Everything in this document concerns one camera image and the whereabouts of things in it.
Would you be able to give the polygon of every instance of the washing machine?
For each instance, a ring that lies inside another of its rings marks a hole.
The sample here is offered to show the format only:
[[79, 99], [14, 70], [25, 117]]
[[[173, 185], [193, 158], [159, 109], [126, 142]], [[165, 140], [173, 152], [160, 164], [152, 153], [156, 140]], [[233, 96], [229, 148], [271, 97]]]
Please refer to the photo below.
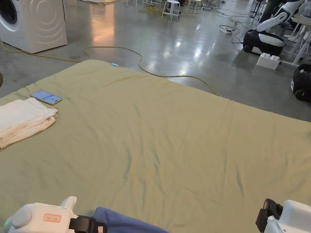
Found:
[[0, 0], [0, 39], [29, 53], [67, 44], [64, 0]]

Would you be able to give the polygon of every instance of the blue cloth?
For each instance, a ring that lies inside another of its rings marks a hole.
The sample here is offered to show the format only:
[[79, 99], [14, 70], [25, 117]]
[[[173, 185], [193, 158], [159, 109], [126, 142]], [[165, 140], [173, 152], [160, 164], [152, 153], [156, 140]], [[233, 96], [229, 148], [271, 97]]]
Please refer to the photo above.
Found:
[[107, 233], [168, 233], [157, 226], [126, 217], [103, 207], [96, 208], [93, 218], [107, 225]]

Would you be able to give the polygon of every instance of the polished floor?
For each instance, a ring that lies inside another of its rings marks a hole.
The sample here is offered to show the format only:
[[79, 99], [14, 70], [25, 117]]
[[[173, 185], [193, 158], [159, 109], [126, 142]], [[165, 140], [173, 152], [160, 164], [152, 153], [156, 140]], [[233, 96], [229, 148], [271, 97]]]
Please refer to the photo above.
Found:
[[[219, 11], [236, 15], [233, 18], [240, 22], [251, 23], [252, 19], [247, 15], [226, 11], [247, 14], [250, 4], [251, 1], [246, 0], [227, 0]], [[209, 83], [224, 98], [311, 121], [311, 107], [296, 100], [291, 93], [293, 67], [281, 65], [275, 71], [257, 67], [257, 55], [245, 53], [241, 44], [232, 44], [231, 36], [219, 31], [220, 24], [233, 26], [227, 16], [203, 11], [195, 17], [182, 14], [178, 22], [175, 19], [171, 22], [167, 16], [161, 19], [159, 15], [138, 10], [145, 10], [140, 1], [135, 8], [132, 1], [126, 7], [125, 2], [102, 6], [67, 0], [68, 45], [40, 55], [83, 61], [88, 58], [83, 53], [86, 46], [126, 47], [143, 56], [141, 65], [150, 72], [167, 76], [194, 75]], [[242, 25], [237, 27], [241, 31], [237, 37], [240, 37], [247, 29]], [[137, 64], [139, 56], [130, 51], [92, 48], [88, 52], [93, 59], [141, 71]], [[0, 97], [72, 65], [72, 62], [9, 53], [1, 48], [0, 72], [4, 84], [0, 88]], [[211, 92], [203, 82], [194, 78], [169, 79]]]

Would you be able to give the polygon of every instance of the mattress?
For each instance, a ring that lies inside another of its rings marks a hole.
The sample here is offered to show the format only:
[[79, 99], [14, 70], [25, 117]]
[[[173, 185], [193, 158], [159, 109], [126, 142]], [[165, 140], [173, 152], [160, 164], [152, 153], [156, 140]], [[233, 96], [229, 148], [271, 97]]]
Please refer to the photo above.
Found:
[[75, 214], [102, 206], [170, 232], [259, 232], [266, 198], [311, 205], [309, 122], [97, 60], [0, 105], [38, 90], [63, 100], [51, 127], [0, 150], [2, 223], [71, 195]]

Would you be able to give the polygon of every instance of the phone screen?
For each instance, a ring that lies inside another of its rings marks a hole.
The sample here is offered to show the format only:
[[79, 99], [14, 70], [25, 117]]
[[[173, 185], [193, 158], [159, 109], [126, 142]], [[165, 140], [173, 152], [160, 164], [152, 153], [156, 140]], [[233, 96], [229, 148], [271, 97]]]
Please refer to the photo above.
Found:
[[48, 104], [54, 104], [55, 102], [58, 102], [62, 99], [46, 91], [37, 91], [33, 93], [31, 96]]

